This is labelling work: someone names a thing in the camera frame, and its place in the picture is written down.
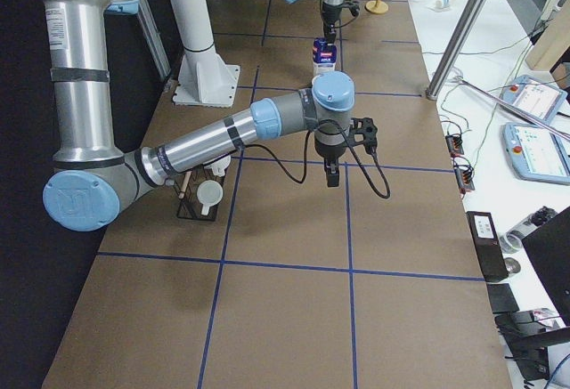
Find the blue white milk carton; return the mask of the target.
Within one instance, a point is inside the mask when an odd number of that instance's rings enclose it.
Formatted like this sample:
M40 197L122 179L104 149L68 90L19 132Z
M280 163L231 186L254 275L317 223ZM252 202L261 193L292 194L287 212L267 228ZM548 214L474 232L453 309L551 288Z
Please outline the blue white milk carton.
M313 41L313 76L334 71L337 61L337 47L325 37L316 37Z

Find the near teach pendant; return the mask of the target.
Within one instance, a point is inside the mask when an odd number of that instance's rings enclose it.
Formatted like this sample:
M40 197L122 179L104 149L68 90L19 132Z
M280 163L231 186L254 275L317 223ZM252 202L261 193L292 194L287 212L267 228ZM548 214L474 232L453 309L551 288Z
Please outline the near teach pendant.
M554 134L536 126L507 123L502 127L502 139L519 179L569 184L569 156Z

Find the white home mug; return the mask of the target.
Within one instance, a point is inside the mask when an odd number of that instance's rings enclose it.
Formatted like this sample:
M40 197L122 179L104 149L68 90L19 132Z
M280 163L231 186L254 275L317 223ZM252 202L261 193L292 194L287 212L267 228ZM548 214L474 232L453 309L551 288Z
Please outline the white home mug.
M224 195L222 185L214 180L202 182L197 189L197 199L201 204L200 213L204 216L209 214L210 208L218 205Z

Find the far teach pendant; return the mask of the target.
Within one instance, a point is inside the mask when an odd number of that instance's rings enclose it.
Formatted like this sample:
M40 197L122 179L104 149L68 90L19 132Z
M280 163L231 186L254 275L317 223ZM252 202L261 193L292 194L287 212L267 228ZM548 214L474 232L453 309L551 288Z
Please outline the far teach pendant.
M512 106L550 125L567 97L567 92L552 83L522 75L503 88L501 98Z

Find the black power box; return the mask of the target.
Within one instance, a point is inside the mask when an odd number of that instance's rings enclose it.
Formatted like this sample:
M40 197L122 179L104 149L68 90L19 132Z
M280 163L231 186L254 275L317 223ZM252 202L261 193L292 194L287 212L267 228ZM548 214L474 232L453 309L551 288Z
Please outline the black power box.
M492 215L488 212L467 211L468 226L481 272L486 282L500 282L509 273L502 256Z

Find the white ribbed mug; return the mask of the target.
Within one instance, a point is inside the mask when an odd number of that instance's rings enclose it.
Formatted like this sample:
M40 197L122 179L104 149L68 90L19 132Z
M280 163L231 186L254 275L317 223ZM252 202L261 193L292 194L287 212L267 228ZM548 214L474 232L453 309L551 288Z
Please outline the white ribbed mug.
M216 177L225 177L226 169L232 162L232 158L230 155L220 157L215 162L208 165L208 168L212 172L212 174Z

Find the aluminium frame post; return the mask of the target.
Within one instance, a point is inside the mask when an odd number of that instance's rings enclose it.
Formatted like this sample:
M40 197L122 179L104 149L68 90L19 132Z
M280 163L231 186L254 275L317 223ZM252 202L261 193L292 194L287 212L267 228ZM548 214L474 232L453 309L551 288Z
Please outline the aluminium frame post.
M442 90L444 83L451 72L453 64L457 60L462 46L468 38L470 30L473 28L479 13L483 9L485 1L486 0L467 1L436 71L427 86L426 97L429 100L437 100L437 96Z

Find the teach pendant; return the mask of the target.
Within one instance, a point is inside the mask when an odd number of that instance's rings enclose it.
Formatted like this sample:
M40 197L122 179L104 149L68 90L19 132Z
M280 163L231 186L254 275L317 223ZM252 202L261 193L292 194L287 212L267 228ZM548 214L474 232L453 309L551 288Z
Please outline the teach pendant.
M502 139L519 179L569 184L569 156L554 134L536 126L507 123L502 127Z
M567 92L552 83L522 75L503 88L501 98L512 106L550 125L567 97Z

